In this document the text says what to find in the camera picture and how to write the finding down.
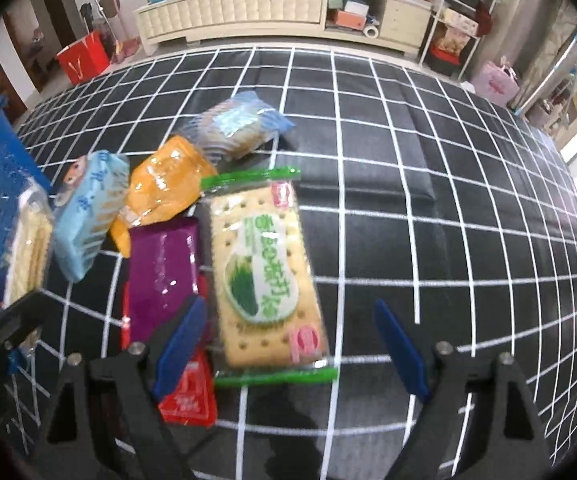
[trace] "drawer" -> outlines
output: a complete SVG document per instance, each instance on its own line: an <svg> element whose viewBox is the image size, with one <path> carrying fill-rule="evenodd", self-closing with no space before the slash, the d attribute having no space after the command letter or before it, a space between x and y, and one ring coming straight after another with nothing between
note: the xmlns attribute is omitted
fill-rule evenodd
<svg viewBox="0 0 577 480"><path fill-rule="evenodd" d="M425 31L426 24L424 24L424 27L409 27L393 23L383 23L379 29L379 37L385 40L421 45Z"/></svg>
<svg viewBox="0 0 577 480"><path fill-rule="evenodd" d="M428 23L430 15L430 10L421 9L420 7L415 7L403 2L396 2L395 0L387 0L387 4L384 8L383 21L405 20L406 22L411 23Z"/></svg>

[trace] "purple snack package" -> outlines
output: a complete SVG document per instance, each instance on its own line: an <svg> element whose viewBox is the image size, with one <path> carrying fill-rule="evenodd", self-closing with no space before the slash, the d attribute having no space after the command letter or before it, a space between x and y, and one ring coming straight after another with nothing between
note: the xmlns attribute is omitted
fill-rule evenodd
<svg viewBox="0 0 577 480"><path fill-rule="evenodd" d="M176 216L128 230L130 340L146 341L198 293L198 221Z"/></svg>

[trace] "pink gift bag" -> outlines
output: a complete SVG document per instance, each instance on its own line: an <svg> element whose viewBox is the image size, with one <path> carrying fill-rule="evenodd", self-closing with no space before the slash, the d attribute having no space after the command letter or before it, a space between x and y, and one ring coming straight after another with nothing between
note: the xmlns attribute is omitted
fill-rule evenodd
<svg viewBox="0 0 577 480"><path fill-rule="evenodd" d="M515 80L492 61L485 63L471 84L477 95L498 106L506 106L520 91Z"/></svg>

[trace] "tape roll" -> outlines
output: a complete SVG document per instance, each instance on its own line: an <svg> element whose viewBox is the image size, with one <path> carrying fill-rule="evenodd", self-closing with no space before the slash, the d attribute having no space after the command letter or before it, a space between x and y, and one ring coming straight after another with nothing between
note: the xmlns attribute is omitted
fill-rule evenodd
<svg viewBox="0 0 577 480"><path fill-rule="evenodd" d="M379 30L377 30L377 27L375 25L367 25L366 27L364 27L364 30L362 30L362 32L364 33L364 36L366 36L367 38L371 38L371 40L374 40L379 36Z"/></svg>

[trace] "blue snack package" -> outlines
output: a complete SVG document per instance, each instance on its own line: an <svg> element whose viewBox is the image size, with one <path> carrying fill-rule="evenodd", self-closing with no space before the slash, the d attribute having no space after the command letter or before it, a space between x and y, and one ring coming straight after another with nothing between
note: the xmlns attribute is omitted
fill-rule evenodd
<svg viewBox="0 0 577 480"><path fill-rule="evenodd" d="M222 101L182 126L181 134L214 166L242 158L294 124L254 91Z"/></svg>
<svg viewBox="0 0 577 480"><path fill-rule="evenodd" d="M54 251L62 273L79 282L91 268L128 190L128 159L106 150L78 158L54 200Z"/></svg>

